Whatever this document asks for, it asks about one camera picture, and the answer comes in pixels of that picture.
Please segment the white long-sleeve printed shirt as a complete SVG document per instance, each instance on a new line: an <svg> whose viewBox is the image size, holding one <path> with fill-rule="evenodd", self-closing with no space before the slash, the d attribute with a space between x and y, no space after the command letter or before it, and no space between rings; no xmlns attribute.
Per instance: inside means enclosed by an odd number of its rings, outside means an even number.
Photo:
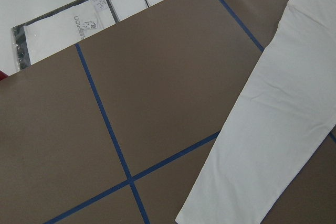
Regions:
<svg viewBox="0 0 336 224"><path fill-rule="evenodd" d="M261 223L335 127L335 0L289 0L177 223Z"/></svg>

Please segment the red fire extinguisher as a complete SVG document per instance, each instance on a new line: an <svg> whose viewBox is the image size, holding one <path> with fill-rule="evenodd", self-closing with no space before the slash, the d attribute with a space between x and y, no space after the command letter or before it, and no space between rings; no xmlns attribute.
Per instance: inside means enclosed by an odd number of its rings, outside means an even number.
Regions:
<svg viewBox="0 0 336 224"><path fill-rule="evenodd" d="M5 73L3 73L2 71L0 71L0 80L3 80L3 79L5 79L5 78L7 78L7 77L8 77L7 74L5 74Z"/></svg>

